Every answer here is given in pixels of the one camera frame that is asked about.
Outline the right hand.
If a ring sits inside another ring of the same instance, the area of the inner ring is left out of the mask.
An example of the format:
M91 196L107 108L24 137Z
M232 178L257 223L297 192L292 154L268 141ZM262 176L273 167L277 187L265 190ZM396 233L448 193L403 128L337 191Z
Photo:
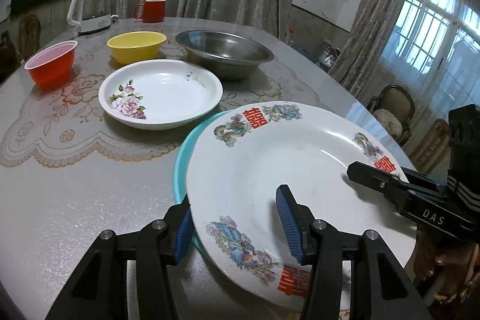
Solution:
M439 294L456 293L468 283L479 264L479 245L418 228L413 251L413 273L421 281L444 276Z

